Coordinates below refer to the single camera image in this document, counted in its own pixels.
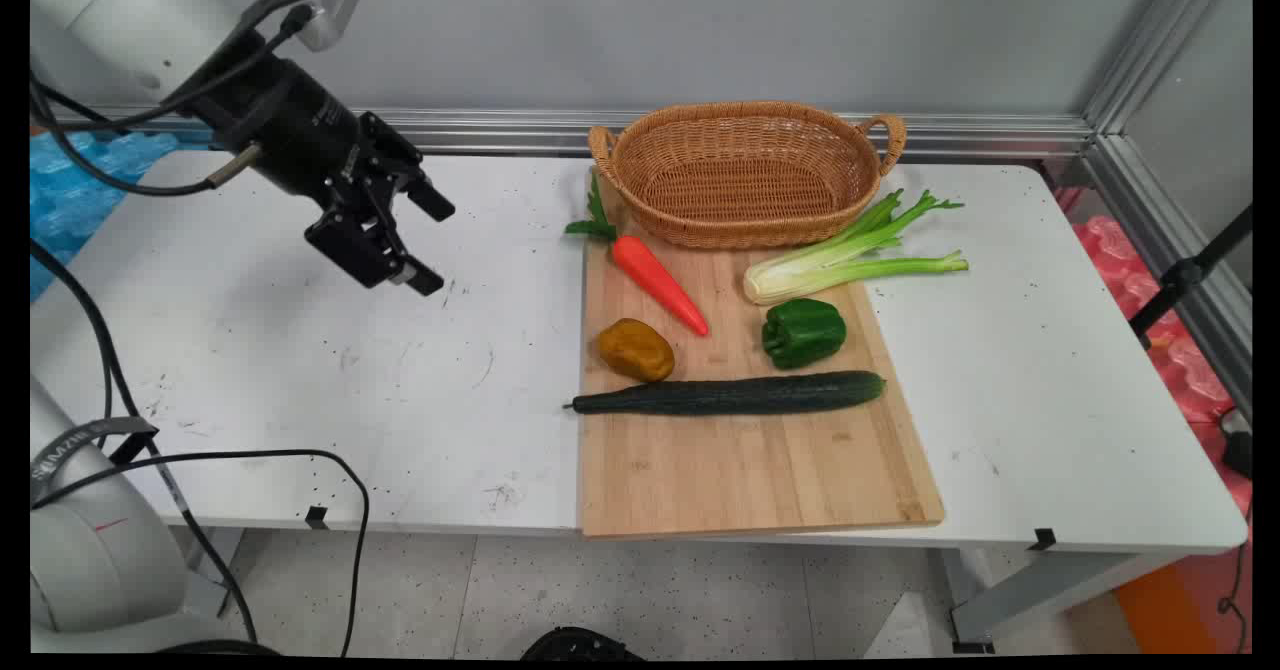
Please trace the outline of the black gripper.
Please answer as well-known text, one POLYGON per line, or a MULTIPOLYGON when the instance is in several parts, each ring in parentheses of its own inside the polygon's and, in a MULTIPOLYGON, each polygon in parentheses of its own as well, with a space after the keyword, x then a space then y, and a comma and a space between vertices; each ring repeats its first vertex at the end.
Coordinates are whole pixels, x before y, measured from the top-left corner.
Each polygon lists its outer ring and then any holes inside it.
POLYGON ((257 145, 256 172, 323 210, 306 241, 361 286, 406 284, 421 296, 444 286, 407 250, 393 205, 404 195, 435 222, 451 218, 454 205, 422 169, 419 149, 378 114, 353 114, 297 63, 266 51, 187 102, 186 115, 230 152, 257 145))

